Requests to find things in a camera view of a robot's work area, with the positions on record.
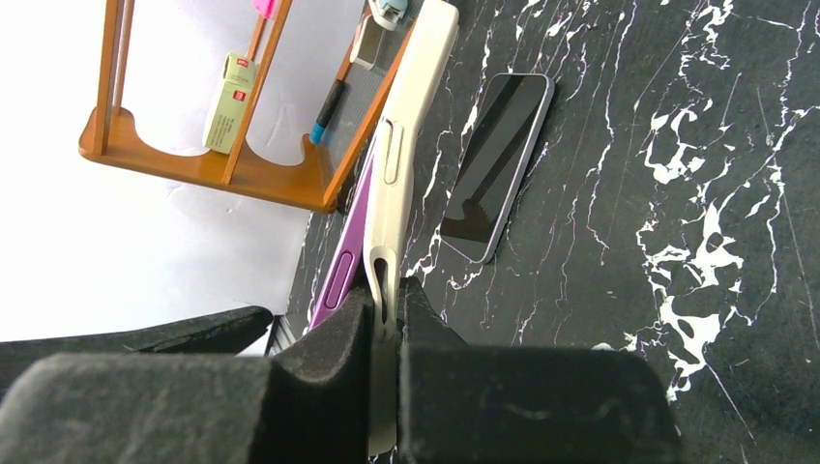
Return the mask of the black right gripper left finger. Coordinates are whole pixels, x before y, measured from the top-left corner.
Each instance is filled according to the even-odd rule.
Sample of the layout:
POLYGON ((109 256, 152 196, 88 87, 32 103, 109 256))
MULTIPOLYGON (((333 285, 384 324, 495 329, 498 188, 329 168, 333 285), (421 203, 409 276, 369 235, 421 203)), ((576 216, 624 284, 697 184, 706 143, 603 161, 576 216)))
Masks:
POLYGON ((5 463, 364 463, 365 291, 271 358, 65 353, 1 404, 5 463))

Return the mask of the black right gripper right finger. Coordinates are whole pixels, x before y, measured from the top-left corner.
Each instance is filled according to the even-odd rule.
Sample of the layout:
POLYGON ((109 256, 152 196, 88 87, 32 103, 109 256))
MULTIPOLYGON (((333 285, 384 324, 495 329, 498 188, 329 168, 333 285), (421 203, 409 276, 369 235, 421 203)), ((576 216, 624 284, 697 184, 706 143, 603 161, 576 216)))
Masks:
POLYGON ((400 463, 679 463, 654 370, 607 350, 476 345, 400 283, 400 463))

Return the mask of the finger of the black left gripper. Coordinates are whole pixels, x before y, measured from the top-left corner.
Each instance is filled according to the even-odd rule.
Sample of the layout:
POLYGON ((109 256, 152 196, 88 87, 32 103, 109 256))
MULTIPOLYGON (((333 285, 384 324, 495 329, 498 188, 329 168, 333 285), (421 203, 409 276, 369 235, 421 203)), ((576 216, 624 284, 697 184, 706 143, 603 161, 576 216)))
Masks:
POLYGON ((237 355, 264 335, 275 315, 257 305, 116 333, 3 341, 1 394, 31 364, 59 353, 237 355))

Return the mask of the black phone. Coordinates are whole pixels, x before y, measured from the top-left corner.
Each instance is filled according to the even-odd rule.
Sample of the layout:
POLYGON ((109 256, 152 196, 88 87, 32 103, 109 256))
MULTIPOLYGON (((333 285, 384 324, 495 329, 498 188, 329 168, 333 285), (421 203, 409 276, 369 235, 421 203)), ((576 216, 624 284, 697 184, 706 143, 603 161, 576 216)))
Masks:
POLYGON ((498 73, 487 84, 439 227, 464 259, 492 259, 554 92, 542 73, 498 73))

